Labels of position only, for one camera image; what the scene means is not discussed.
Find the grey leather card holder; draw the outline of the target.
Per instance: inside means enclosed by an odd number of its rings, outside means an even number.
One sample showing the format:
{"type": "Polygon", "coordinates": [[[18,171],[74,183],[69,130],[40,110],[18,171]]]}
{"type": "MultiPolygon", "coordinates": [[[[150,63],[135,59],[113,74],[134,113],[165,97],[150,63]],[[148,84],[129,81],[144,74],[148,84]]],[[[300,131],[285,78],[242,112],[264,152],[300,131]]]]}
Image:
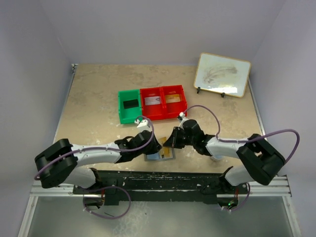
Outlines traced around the grey leather card holder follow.
{"type": "Polygon", "coordinates": [[[175,158],[174,149],[167,147],[163,147],[158,153],[145,155],[145,161],[167,161],[175,158]]]}

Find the gold credit card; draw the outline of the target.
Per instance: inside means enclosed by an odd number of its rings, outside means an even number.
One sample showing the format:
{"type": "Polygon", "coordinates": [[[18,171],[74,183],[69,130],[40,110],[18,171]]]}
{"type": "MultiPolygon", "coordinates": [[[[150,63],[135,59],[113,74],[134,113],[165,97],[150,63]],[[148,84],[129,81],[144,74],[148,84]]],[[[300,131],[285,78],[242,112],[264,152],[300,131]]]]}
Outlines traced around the gold credit card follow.
{"type": "Polygon", "coordinates": [[[162,145],[162,148],[159,152],[159,155],[160,155],[160,158],[161,159],[170,159],[170,158],[173,158],[173,152],[172,152],[172,149],[169,148],[169,147],[164,147],[163,144],[167,141],[167,138],[166,137],[162,137],[159,139],[159,142],[161,143],[162,145]]]}

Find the red bin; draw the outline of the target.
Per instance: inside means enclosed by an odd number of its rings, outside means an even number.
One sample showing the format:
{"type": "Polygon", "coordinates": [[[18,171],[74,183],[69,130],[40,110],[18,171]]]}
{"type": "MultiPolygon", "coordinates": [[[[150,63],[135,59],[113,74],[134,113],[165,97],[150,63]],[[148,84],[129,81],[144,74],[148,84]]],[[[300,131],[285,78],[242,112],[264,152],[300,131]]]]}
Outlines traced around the red bin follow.
{"type": "Polygon", "coordinates": [[[166,119],[176,118],[180,112],[184,112],[187,109],[187,101],[182,85],[169,85],[162,87],[162,101],[165,108],[164,114],[166,119]],[[181,102],[167,104],[165,102],[165,95],[179,94],[181,102]]]}
{"type": "Polygon", "coordinates": [[[151,88],[141,88],[141,105],[142,105],[142,114],[148,117],[151,120],[163,120],[165,119],[164,106],[162,101],[162,88],[161,87],[151,87],[151,88]],[[161,104],[146,106],[144,98],[151,96],[160,96],[161,104]]]}

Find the green bin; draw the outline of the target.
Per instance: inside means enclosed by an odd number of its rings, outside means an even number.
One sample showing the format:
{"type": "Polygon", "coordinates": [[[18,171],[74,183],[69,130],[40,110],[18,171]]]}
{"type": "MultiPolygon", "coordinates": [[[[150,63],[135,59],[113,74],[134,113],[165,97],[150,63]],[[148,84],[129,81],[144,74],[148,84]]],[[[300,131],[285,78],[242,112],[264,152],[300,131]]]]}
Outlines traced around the green bin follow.
{"type": "Polygon", "coordinates": [[[118,114],[121,124],[134,123],[135,119],[142,115],[140,90],[123,90],[118,92],[118,114]],[[139,107],[124,109],[123,101],[138,99],[139,107]]]}

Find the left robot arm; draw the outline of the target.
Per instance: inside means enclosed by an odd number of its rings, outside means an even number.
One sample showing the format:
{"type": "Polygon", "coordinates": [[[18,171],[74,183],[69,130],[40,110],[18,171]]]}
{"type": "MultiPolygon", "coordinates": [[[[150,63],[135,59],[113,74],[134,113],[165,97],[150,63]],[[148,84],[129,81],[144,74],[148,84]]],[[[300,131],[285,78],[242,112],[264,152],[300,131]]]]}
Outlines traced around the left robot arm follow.
{"type": "Polygon", "coordinates": [[[95,194],[101,190],[102,179],[93,164],[129,162],[142,154],[156,154],[161,148],[155,135],[147,130],[98,146],[76,145],[60,139],[35,157],[38,170],[35,180],[45,189],[71,184],[95,194]]]}

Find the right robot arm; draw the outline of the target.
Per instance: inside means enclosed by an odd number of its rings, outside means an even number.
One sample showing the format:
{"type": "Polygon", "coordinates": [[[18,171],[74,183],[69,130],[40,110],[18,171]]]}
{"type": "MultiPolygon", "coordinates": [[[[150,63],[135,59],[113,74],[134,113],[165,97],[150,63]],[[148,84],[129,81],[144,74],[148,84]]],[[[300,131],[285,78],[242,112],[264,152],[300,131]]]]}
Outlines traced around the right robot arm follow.
{"type": "Polygon", "coordinates": [[[221,175],[219,186],[225,193],[231,193],[238,185],[252,181],[266,186],[285,165],[285,158],[259,134],[253,134],[245,142],[219,141],[216,136],[205,134],[194,119],[174,127],[163,146],[175,149],[192,146],[200,155],[215,159],[221,156],[239,159],[242,165],[228,168],[221,175]]]}

